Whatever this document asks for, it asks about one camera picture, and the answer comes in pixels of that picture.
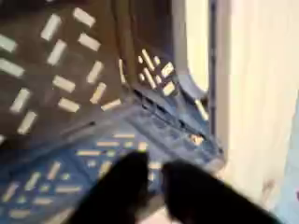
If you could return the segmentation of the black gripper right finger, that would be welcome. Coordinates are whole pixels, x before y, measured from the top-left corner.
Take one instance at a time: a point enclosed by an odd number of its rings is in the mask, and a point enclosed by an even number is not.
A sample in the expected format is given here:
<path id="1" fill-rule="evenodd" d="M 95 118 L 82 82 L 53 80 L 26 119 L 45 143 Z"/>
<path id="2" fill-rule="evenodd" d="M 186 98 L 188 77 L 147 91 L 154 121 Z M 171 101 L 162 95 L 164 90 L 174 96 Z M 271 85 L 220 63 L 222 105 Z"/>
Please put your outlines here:
<path id="1" fill-rule="evenodd" d="M 169 215 L 182 224 L 282 224 L 219 179 L 185 161 L 162 169 Z"/>

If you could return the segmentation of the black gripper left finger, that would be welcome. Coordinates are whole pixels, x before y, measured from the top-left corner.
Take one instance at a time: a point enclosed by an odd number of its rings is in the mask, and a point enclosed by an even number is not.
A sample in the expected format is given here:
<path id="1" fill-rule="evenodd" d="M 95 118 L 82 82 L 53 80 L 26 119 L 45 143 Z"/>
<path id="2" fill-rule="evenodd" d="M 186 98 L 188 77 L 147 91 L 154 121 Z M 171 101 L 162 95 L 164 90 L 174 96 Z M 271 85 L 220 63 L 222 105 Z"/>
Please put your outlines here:
<path id="1" fill-rule="evenodd" d="M 83 197 L 65 224 L 135 224 L 148 196 L 149 154 L 121 157 Z"/>

